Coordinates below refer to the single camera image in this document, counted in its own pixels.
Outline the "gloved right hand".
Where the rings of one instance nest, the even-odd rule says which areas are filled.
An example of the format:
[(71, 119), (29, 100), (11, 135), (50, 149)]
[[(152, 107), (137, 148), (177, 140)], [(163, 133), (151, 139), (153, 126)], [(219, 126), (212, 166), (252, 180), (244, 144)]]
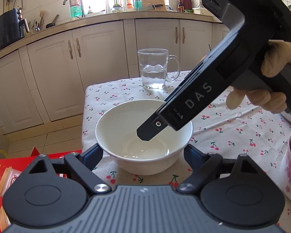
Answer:
[[(291, 65), (291, 42), (269, 41), (271, 49), (265, 54), (261, 65), (261, 72), (266, 77), (274, 77), (283, 70), (285, 65)], [(286, 95), (282, 92), (273, 92), (257, 89), (252, 91), (234, 88), (229, 93), (226, 106), (230, 110), (236, 109), (247, 97), (254, 106), (260, 106), (266, 111), (278, 114), (286, 110)]]

